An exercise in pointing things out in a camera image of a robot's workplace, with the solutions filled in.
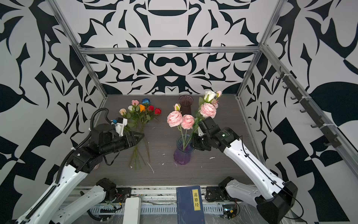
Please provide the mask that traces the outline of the white rose stem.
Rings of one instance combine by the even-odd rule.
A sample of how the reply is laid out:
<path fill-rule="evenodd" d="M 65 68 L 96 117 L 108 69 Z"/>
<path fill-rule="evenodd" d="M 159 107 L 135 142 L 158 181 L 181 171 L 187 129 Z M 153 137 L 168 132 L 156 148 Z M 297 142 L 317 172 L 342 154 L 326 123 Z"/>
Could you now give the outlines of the white rose stem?
<path fill-rule="evenodd" d="M 204 119 L 214 119 L 217 114 L 217 93 L 214 91 L 206 91 L 203 97 L 199 98 L 199 114 Z"/>

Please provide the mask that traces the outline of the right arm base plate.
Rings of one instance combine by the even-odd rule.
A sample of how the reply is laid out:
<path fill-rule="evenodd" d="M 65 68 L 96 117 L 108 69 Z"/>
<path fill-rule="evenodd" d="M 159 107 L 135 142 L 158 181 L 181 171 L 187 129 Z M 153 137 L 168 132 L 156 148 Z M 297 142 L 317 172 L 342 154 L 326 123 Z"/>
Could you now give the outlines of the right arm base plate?
<path fill-rule="evenodd" d="M 232 198 L 226 192 L 223 187 L 208 186 L 206 187 L 205 199 L 208 202 L 228 202 L 232 201 Z"/>

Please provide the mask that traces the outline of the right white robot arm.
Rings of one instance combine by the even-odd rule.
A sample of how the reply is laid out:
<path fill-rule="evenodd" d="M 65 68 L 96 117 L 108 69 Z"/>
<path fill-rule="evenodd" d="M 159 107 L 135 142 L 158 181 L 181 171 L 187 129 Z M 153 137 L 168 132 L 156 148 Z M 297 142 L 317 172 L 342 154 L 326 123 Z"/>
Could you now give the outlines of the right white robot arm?
<path fill-rule="evenodd" d="M 298 187 L 293 182 L 285 182 L 273 174 L 248 150 L 241 137 L 231 128 L 220 128 L 211 117 L 200 121 L 194 127 L 195 149 L 219 149 L 253 182 L 253 185 L 249 186 L 227 177 L 221 185 L 231 198 L 256 207 L 269 224 L 278 224 L 283 218 L 287 218 L 287 213 L 298 202 Z"/>

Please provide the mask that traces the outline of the dark maroon glass vase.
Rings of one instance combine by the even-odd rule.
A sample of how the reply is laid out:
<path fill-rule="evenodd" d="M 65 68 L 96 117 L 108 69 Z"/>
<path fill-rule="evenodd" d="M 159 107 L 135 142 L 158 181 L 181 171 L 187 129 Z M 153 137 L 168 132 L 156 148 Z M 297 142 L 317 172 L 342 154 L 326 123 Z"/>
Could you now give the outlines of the dark maroon glass vase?
<path fill-rule="evenodd" d="M 190 95 L 182 95 L 179 97 L 180 112 L 182 115 L 192 115 L 191 105 L 193 101 L 194 99 Z"/>

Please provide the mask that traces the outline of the twin pink peony stem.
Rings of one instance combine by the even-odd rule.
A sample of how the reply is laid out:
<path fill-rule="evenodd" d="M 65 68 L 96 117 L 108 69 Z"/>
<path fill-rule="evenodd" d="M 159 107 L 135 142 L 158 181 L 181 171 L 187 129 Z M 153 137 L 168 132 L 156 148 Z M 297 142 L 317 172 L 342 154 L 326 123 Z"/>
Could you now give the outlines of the twin pink peony stem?
<path fill-rule="evenodd" d="M 175 104 L 174 111 L 171 112 L 167 117 L 167 123 L 169 127 L 177 127 L 181 133 L 183 151 L 186 151 L 186 148 L 191 140 L 191 137 L 188 137 L 188 131 L 193 129 L 195 124 L 195 118 L 192 115 L 181 113 L 181 105 Z"/>

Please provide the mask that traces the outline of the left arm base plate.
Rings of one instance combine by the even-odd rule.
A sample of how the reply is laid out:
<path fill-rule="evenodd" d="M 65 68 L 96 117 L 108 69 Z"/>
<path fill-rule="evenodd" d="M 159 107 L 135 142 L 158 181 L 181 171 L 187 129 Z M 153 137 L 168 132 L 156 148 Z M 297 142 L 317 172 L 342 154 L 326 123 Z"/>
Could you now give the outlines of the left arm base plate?
<path fill-rule="evenodd" d="M 109 200 L 112 203 L 124 203 L 127 198 L 131 197 L 130 187 L 117 187 L 110 191 Z"/>

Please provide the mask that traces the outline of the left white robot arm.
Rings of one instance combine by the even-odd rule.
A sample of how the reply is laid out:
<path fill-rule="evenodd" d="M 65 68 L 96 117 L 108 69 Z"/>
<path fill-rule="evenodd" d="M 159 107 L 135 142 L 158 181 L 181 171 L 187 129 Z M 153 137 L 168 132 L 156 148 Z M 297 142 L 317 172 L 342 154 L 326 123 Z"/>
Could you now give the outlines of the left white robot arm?
<path fill-rule="evenodd" d="M 92 114 L 88 136 L 65 156 L 54 182 L 23 215 L 8 220 L 8 224 L 71 224 L 94 205 L 115 199 L 116 184 L 103 178 L 70 205 L 60 208 L 73 189 L 100 162 L 107 160 L 108 154 L 130 149 L 145 136 L 135 131 L 125 132 L 125 118 L 108 119 L 105 124 L 95 126 L 94 119 L 101 111 L 109 113 L 109 109 L 99 108 Z"/>

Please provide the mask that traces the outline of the purple blue glass vase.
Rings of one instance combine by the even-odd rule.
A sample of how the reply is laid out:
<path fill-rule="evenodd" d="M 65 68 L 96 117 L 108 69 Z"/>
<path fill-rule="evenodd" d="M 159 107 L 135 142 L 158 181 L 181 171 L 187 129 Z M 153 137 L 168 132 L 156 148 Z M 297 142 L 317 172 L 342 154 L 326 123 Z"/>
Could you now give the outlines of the purple blue glass vase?
<path fill-rule="evenodd" d="M 190 162 L 192 157 L 192 152 L 194 151 L 193 141 L 190 140 L 189 143 L 186 145 L 185 149 L 183 148 L 184 142 L 183 137 L 179 137 L 176 142 L 177 149 L 173 154 L 173 158 L 176 164 L 179 165 L 186 165 Z"/>

